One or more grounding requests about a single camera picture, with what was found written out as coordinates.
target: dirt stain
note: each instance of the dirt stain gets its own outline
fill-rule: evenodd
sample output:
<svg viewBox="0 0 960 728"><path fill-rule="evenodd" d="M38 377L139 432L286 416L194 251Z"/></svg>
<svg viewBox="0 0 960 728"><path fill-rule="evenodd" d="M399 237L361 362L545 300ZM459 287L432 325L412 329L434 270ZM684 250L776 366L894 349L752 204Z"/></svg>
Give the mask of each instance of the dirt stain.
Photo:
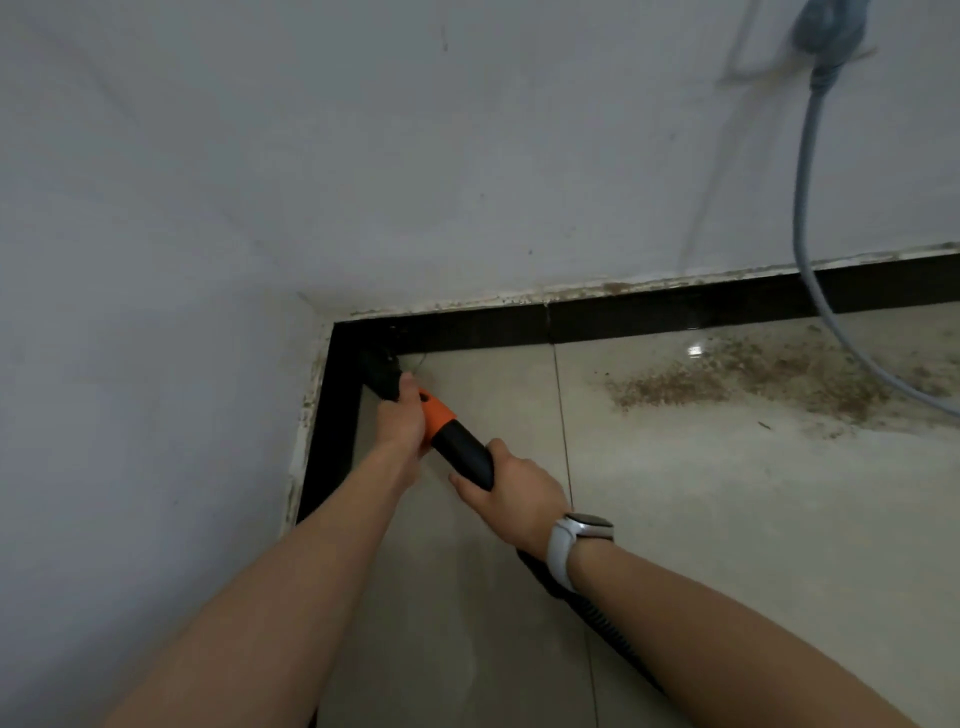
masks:
<svg viewBox="0 0 960 728"><path fill-rule="evenodd" d="M622 293L626 293L631 288L630 283L604 283L600 286L600 289L607 296L619 296Z"/></svg>
<svg viewBox="0 0 960 728"><path fill-rule="evenodd" d="M625 380L607 378L612 401L628 410L723 402L750 395L830 416L845 425L864 425L881 410L890 409L888 404L906 405L900 395L814 325L778 341L713 336L703 349L701 356L665 368ZM907 383L934 397L960 391L960 371L951 368L946 359L936 363L913 352L905 366L895 369ZM890 414L906 416L906 407L902 410Z"/></svg>

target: hand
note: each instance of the hand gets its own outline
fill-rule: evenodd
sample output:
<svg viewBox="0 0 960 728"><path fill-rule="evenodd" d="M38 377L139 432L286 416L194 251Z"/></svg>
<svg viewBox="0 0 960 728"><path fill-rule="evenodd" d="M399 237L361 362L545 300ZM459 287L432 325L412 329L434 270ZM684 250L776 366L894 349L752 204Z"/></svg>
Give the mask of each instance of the hand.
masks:
<svg viewBox="0 0 960 728"><path fill-rule="evenodd" d="M409 372L400 375L398 401L382 401L376 410L375 449L390 450L403 462L404 488L413 485L420 474L420 459L430 449L423 442L426 422L420 406L420 388Z"/></svg>
<svg viewBox="0 0 960 728"><path fill-rule="evenodd" d="M450 482L493 533L545 561L553 524L570 511L564 486L533 460L511 455L503 440L491 440L487 449L493 457L492 491L457 473L450 474Z"/></svg>

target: white wall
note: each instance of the white wall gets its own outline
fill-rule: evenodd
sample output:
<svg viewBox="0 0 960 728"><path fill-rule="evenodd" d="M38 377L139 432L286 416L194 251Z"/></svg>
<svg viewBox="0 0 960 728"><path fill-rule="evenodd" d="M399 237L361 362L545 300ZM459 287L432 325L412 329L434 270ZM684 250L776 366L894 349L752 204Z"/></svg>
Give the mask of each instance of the white wall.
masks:
<svg viewBox="0 0 960 728"><path fill-rule="evenodd" d="M788 262L805 77L737 79L801 4L4 4L0 716L89 715L272 540L314 310ZM958 24L874 2L816 257L960 237Z"/></svg>
<svg viewBox="0 0 960 728"><path fill-rule="evenodd" d="M316 314L2 15L0 724L86 725L276 539Z"/></svg>
<svg viewBox="0 0 960 728"><path fill-rule="evenodd" d="M338 311L789 261L802 0L21 0L33 42ZM951 0L875 0L816 166L817 257L958 236Z"/></svg>

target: black baseboard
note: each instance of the black baseboard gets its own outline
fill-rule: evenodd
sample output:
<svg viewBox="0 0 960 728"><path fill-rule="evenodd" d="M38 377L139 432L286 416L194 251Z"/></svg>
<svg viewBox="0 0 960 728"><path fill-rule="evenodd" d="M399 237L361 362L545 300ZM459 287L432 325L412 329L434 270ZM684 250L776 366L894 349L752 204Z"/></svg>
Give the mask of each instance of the black baseboard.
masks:
<svg viewBox="0 0 960 728"><path fill-rule="evenodd" d="M838 313L960 301L960 255L835 268L819 275ZM797 274L690 285L622 296L347 321L333 328L317 403L302 521L347 477L361 382L360 344L396 353L563 344L814 316Z"/></svg>

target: floor tile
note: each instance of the floor tile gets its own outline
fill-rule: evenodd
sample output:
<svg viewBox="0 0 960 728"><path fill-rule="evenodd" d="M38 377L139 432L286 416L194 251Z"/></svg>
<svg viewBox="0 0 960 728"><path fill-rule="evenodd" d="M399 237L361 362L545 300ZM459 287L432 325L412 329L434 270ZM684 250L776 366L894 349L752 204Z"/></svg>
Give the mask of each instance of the floor tile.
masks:
<svg viewBox="0 0 960 728"><path fill-rule="evenodd" d="M960 304L842 317L960 401ZM574 505L824 650L925 726L960 694L960 428L815 320L557 348ZM600 728L673 725L591 643Z"/></svg>
<svg viewBox="0 0 960 728"><path fill-rule="evenodd" d="M404 366L482 441L502 437L565 483L550 347L431 353ZM375 407L365 392L358 457ZM431 453L400 503L320 725L593 726L583 625L460 502L447 473Z"/></svg>

